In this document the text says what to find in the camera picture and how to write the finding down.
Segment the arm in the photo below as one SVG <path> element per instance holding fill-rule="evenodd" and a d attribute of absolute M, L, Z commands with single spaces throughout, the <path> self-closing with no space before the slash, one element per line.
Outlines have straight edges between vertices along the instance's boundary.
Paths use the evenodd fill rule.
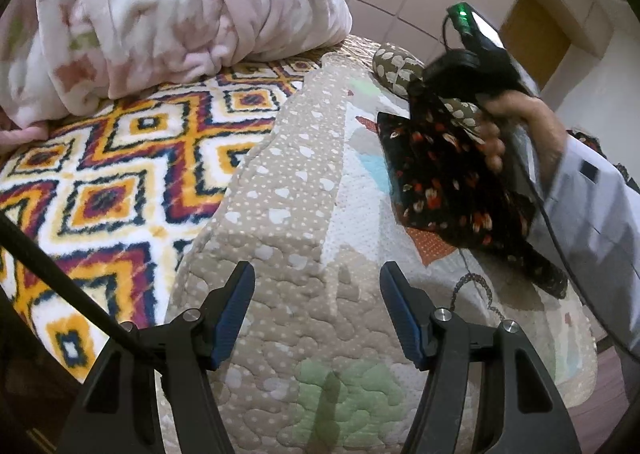
<path fill-rule="evenodd" d="M 602 324 L 640 356 L 640 196 L 602 156 L 569 137 L 541 100 L 508 91 L 485 103 L 495 116 L 527 124 L 540 158 L 545 212 L 577 277 L 578 289 Z M 502 167 L 498 127 L 483 121 L 487 165 Z M 529 242 L 562 268 L 542 215 Z"/>

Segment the bed sheet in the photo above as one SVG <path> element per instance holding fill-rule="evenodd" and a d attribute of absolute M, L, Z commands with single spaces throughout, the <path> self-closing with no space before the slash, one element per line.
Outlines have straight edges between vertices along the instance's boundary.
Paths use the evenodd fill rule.
<path fill-rule="evenodd" d="M 370 66 L 378 46 L 350 36 L 106 101 L 5 161 L 0 209 L 117 321 L 161 324 L 180 259 L 305 74 L 331 51 Z M 84 380 L 106 336 L 4 249 L 0 285 L 47 350 Z"/>

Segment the white shirt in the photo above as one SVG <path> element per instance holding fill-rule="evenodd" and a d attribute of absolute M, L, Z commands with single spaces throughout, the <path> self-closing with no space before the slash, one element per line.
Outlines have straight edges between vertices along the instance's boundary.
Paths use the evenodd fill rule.
<path fill-rule="evenodd" d="M 545 210 L 585 302 L 640 357 L 640 195 L 611 163 L 569 137 Z M 563 268 L 540 214 L 529 242 Z"/>

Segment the folded blanket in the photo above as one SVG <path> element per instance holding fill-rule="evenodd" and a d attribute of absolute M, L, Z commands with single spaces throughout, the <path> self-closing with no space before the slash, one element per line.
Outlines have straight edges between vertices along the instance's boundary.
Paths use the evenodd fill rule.
<path fill-rule="evenodd" d="M 335 44 L 350 29 L 344 0 L 12 0 L 0 105 L 22 129 L 84 116 L 100 98 Z"/>

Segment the hand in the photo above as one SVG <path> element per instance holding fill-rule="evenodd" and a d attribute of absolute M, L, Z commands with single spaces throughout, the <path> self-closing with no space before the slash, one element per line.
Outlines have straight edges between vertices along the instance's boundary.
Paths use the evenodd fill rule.
<path fill-rule="evenodd" d="M 482 106 L 492 116 L 516 119 L 527 125 L 540 161 L 540 180 L 546 188 L 556 173 L 568 137 L 558 116 L 539 98 L 516 90 L 507 90 L 496 98 L 483 101 Z M 505 150 L 500 128 L 487 116 L 482 116 L 479 134 L 484 140 L 482 151 L 486 165 L 499 173 Z"/>

